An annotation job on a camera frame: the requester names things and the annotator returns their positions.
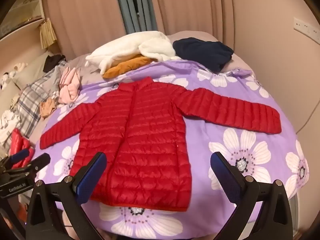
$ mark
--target wall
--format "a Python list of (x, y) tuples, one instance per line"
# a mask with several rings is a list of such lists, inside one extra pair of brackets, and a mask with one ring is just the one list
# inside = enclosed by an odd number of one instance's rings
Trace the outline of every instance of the wall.
[[(320, 46), (293, 29), (293, 17), (320, 28), (303, 0), (233, 0), (235, 53), (248, 63), (298, 131), (320, 97)], [(300, 190), (300, 227), (320, 210), (320, 110), (298, 134), (311, 176)]]
[(13, 70), (16, 63), (30, 63), (44, 53), (41, 49), (39, 29), (28, 28), (8, 36), (0, 42), (0, 77)]

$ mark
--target screw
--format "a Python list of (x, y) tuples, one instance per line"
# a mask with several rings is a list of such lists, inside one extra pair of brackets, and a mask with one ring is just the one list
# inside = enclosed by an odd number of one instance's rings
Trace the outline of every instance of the screw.
[(66, 176), (63, 180), (66, 182), (66, 183), (68, 183), (68, 182), (70, 182), (70, 181), (72, 181), (72, 176)]
[(251, 176), (245, 176), (245, 180), (246, 180), (247, 182), (253, 182), (253, 177), (251, 177)]
[(277, 179), (277, 180), (276, 180), (276, 184), (277, 184), (278, 186), (282, 186), (282, 181), (279, 180), (279, 179)]
[(43, 184), (43, 180), (38, 180), (37, 182), (36, 182), (36, 186), (37, 187), (39, 187), (40, 185), (42, 185)]

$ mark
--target floral pattern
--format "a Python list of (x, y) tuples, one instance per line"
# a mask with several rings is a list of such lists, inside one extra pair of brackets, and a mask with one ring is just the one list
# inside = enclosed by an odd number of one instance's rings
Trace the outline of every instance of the floral pattern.
[(154, 79), (154, 82), (162, 82), (162, 83), (172, 83), (175, 85), (180, 85), (182, 87), (187, 87), (189, 82), (186, 78), (176, 78), (175, 74), (163, 75), (158, 79)]
[(48, 169), (48, 165), (43, 167), (38, 173), (37, 176), (35, 178), (35, 181), (39, 180), (39, 179), (43, 179), (47, 173), (47, 169)]
[(70, 146), (67, 146), (62, 150), (61, 152), (62, 159), (57, 161), (57, 163), (54, 165), (54, 171), (53, 171), (54, 176), (60, 176), (57, 182), (62, 181), (63, 178), (69, 174), (69, 171), (73, 165), (73, 160), (75, 158), (76, 152), (79, 147), (79, 143), (80, 143), (80, 140), (78, 139), (74, 143), (72, 148)]
[(115, 234), (137, 238), (156, 239), (156, 233), (161, 236), (176, 236), (183, 230), (182, 223), (171, 216), (175, 212), (157, 211), (136, 207), (111, 207), (100, 203), (99, 217), (103, 221), (121, 219), (111, 227)]
[(121, 83), (121, 82), (122, 83), (130, 83), (130, 82), (133, 82), (133, 80), (131, 78), (128, 78), (126, 76), (126, 74), (122, 74), (122, 75), (114, 78), (112, 81), (101, 83), (101, 84), (99, 84), (99, 86), (103, 87), (103, 88), (98, 91), (97, 97), (99, 97), (105, 93), (108, 93), (112, 90), (117, 89), (119, 86), (119, 83)]
[(207, 79), (207, 80), (211, 79), (210, 83), (214, 87), (226, 87), (228, 85), (228, 82), (231, 82), (231, 83), (237, 82), (237, 79), (235, 77), (230, 76), (231, 73), (232, 73), (232, 71), (226, 72), (226, 73), (215, 74), (215, 73), (211, 73), (206, 70), (203, 70), (203, 69), (199, 69), (198, 73), (197, 73), (197, 78), (200, 81), (203, 81), (205, 79)]
[(252, 76), (249, 76), (246, 78), (246, 80), (248, 80), (248, 82), (246, 82), (246, 85), (253, 91), (259, 89), (259, 94), (263, 97), (263, 98), (268, 98), (269, 97), (269, 93), (263, 88), (263, 86), (259, 83), (258, 80), (256, 80), (255, 78), (253, 78)]
[(81, 103), (84, 103), (88, 100), (89, 97), (86, 97), (86, 93), (83, 93), (78, 96), (77, 100), (74, 102), (74, 104), (70, 107), (69, 105), (64, 105), (60, 108), (60, 115), (58, 116), (58, 121), (62, 120), (73, 108), (78, 106)]
[[(253, 149), (256, 142), (256, 134), (243, 130), (239, 139), (233, 128), (227, 128), (223, 133), (224, 146), (221, 143), (210, 142), (209, 149), (212, 153), (221, 152), (225, 159), (233, 166), (236, 166), (243, 176), (253, 176), (258, 182), (271, 183), (269, 172), (266, 168), (258, 166), (270, 161), (271, 153), (265, 141), (259, 142)], [(221, 185), (209, 169), (211, 188), (220, 189)]]
[(298, 155), (293, 152), (289, 152), (285, 157), (288, 167), (294, 173), (294, 175), (287, 180), (284, 186), (288, 197), (292, 197), (297, 190), (309, 180), (308, 162), (303, 155), (303, 151), (298, 140), (296, 140), (296, 149)]

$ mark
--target jacket zipper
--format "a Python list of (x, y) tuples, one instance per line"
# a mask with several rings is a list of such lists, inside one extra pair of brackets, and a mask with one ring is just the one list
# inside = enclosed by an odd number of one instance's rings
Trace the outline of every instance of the jacket zipper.
[(128, 115), (127, 123), (125, 124), (125, 130), (124, 130), (123, 139), (119, 143), (118, 149), (116, 151), (116, 156), (115, 156), (115, 158), (113, 160), (113, 164), (112, 164), (112, 166), (111, 166), (111, 168), (109, 170), (109, 174), (107, 175), (107, 178), (109, 179), (109, 181), (107, 182), (107, 184), (108, 184), (107, 192), (108, 192), (108, 196), (110, 196), (110, 198), (111, 198), (111, 186), (110, 186), (110, 184), (111, 184), (111, 176), (114, 173), (115, 163), (116, 163), (116, 159), (117, 159), (118, 154), (119, 154), (119, 150), (120, 150), (122, 144), (125, 142), (125, 140), (126, 140), (126, 138), (128, 136), (129, 121), (131, 120), (131, 117), (132, 117), (132, 112), (133, 112), (133, 108), (134, 108), (135, 99), (136, 99), (136, 90), (133, 91), (130, 110), (129, 110), (129, 115)]

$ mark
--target purple bedsheet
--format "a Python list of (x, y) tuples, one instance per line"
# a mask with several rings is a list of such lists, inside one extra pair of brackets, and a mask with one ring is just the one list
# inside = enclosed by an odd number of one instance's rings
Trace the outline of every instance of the purple bedsheet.
[[(217, 233), (235, 207), (228, 201), (210, 168), (210, 156), (215, 151), (220, 151), (243, 175), (252, 175), (257, 181), (269, 183), (280, 179), (292, 197), (309, 178), (307, 161), (290, 122), (250, 74), (249, 71), (235, 70), (216, 75), (206, 72), (196, 62), (167, 61), (130, 71), (108, 82), (83, 86), (73, 107), (82, 102), (94, 102), (103, 93), (116, 89), (119, 82), (151, 76), (154, 81), (171, 82), (189, 90), (204, 87), (223, 96), (269, 105), (279, 111), (282, 123), (281, 134), (267, 135), (185, 118), (192, 172), (192, 196), (188, 210), (165, 212), (110, 207), (89, 201), (83, 208), (92, 223), (106, 231), (144, 239), (187, 239)], [(68, 106), (57, 109), (45, 131), (71, 109)], [(45, 150), (39, 149), (38, 142), (35, 157), (48, 152), (51, 163), (39, 172), (36, 179), (43, 179), (46, 183), (61, 181), (69, 173), (78, 145), (79, 135)], [(259, 208), (258, 203), (250, 221), (256, 219)]]

